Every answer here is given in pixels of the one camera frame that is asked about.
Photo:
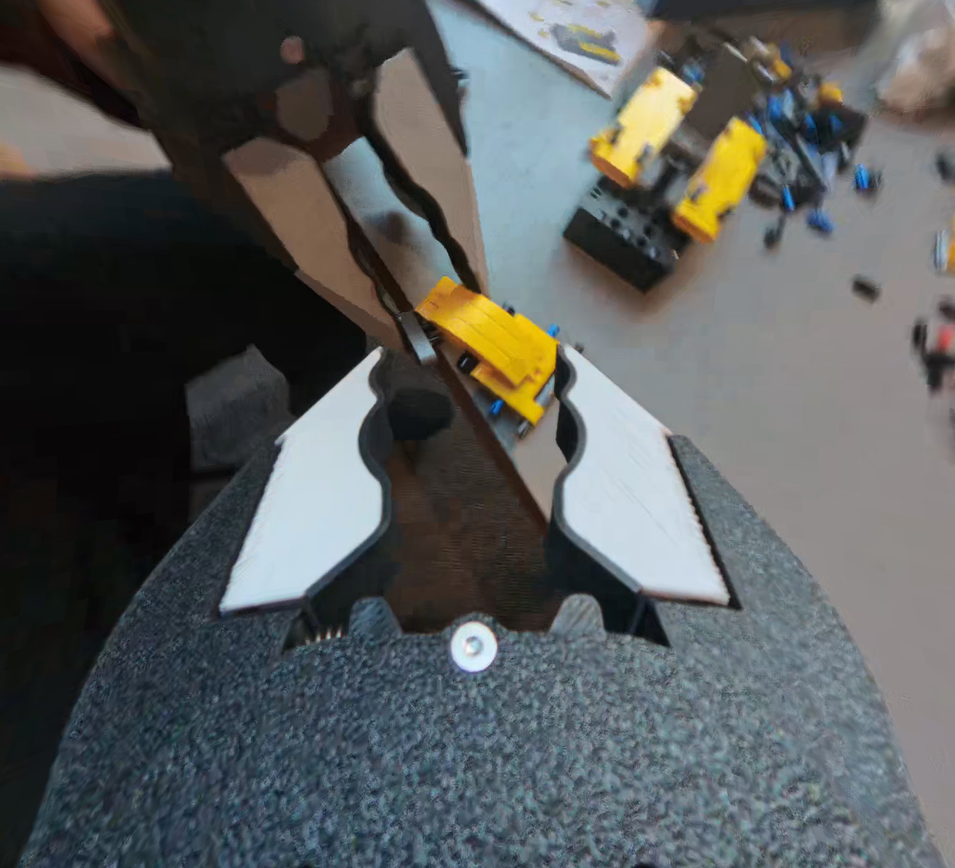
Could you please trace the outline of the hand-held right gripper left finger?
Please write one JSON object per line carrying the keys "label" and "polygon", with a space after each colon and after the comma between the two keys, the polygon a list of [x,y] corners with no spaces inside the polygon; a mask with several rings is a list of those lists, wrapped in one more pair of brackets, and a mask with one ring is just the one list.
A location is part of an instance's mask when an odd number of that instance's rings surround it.
{"label": "hand-held right gripper left finger", "polygon": [[385,362],[384,349],[369,352],[279,437],[221,617],[305,602],[388,532]]}

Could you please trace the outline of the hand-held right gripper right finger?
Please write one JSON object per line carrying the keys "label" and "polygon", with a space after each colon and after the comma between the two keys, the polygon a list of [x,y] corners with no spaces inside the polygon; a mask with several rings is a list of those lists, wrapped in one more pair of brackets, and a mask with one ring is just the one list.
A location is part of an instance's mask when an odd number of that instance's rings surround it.
{"label": "hand-held right gripper right finger", "polygon": [[554,388],[550,548],[634,595],[731,606],[669,430],[578,349],[559,347]]}

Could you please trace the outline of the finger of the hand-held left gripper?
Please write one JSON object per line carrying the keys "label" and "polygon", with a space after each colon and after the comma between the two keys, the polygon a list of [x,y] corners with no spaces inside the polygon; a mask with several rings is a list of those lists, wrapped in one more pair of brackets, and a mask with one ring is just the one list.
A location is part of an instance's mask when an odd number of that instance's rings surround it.
{"label": "finger of the hand-held left gripper", "polygon": [[244,200],[284,248],[299,280],[380,345],[412,355],[410,309],[364,225],[326,174],[335,140],[254,137],[221,155]]}
{"label": "finger of the hand-held left gripper", "polygon": [[402,50],[376,70],[363,100],[363,134],[400,198],[413,205],[436,241],[430,249],[419,249],[421,271],[400,282],[427,291],[437,277],[441,252],[459,283],[487,294],[470,160],[414,51]]}

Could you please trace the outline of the small grey pin beam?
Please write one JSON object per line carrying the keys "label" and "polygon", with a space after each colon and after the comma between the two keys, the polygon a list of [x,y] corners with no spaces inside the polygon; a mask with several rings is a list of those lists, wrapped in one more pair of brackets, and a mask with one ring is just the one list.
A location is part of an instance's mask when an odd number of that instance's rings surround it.
{"label": "small grey pin beam", "polygon": [[400,311],[395,321],[401,332],[405,349],[416,362],[424,367],[435,367],[442,342],[436,325],[423,318],[416,310]]}

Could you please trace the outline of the yellow brick panel piece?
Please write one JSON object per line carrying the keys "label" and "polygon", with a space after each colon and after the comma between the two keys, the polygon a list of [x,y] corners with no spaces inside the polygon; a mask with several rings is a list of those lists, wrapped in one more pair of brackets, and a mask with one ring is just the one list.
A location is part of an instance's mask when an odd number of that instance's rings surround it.
{"label": "yellow brick panel piece", "polygon": [[542,329],[509,306],[444,277],[415,307],[428,325],[461,351],[460,373],[492,397],[488,416],[505,410],[517,418],[525,439],[553,397],[559,328]]}

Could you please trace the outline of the yellow black brick vehicle model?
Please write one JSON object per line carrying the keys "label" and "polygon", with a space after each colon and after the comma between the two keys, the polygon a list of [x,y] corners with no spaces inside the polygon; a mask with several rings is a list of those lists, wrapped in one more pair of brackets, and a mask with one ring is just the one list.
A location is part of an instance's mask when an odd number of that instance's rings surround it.
{"label": "yellow black brick vehicle model", "polygon": [[759,105],[776,56],[756,43],[692,34],[594,135],[595,179],[564,239],[641,294],[710,245],[757,182],[769,138]]}

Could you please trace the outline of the grey desk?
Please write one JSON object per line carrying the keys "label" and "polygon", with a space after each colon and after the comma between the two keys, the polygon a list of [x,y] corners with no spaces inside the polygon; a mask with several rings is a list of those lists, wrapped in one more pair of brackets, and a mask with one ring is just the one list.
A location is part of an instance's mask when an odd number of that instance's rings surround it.
{"label": "grey desk", "polygon": [[[466,0],[427,0],[465,107],[498,301],[560,325],[620,388],[689,437],[842,613],[894,717],[932,838],[953,866],[953,442],[910,355],[945,295],[933,239],[953,215],[934,160],[953,129],[876,118],[822,237],[802,217],[763,247],[747,202],[711,250],[641,296],[563,238],[611,104]],[[875,302],[852,280],[879,283]]]}

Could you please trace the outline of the person's black trousers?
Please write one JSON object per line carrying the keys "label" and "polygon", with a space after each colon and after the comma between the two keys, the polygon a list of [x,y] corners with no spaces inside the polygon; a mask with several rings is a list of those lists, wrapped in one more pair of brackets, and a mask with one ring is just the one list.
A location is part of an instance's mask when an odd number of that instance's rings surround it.
{"label": "person's black trousers", "polygon": [[248,347],[301,413],[366,337],[168,171],[2,182],[2,844],[187,527],[186,384]]}

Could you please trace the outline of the bag of red black parts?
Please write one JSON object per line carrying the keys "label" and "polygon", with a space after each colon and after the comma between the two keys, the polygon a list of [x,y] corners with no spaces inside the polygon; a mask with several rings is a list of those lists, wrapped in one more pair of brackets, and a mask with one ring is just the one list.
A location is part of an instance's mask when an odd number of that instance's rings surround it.
{"label": "bag of red black parts", "polygon": [[930,395],[953,390],[954,297],[940,298],[927,317],[918,318],[911,329],[911,350]]}

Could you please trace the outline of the pile of small bricks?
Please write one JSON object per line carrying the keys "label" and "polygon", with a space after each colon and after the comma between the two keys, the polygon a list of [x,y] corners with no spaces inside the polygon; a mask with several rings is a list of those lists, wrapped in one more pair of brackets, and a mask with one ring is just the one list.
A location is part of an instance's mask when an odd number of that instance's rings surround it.
{"label": "pile of small bricks", "polygon": [[761,81],[746,122],[766,140],[749,196],[775,211],[763,247],[776,250],[798,213],[810,230],[830,236],[835,225],[825,203],[840,179],[865,198],[882,189],[883,170],[857,159],[869,118],[846,103],[837,82],[806,72],[787,48],[751,38],[744,54]]}

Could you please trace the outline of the clear plastic bag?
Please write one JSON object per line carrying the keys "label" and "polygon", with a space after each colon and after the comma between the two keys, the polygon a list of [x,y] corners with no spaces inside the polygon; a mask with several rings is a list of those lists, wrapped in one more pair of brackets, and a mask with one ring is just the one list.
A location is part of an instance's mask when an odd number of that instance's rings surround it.
{"label": "clear plastic bag", "polygon": [[877,85],[879,104],[918,117],[953,106],[954,0],[893,0],[896,43]]}

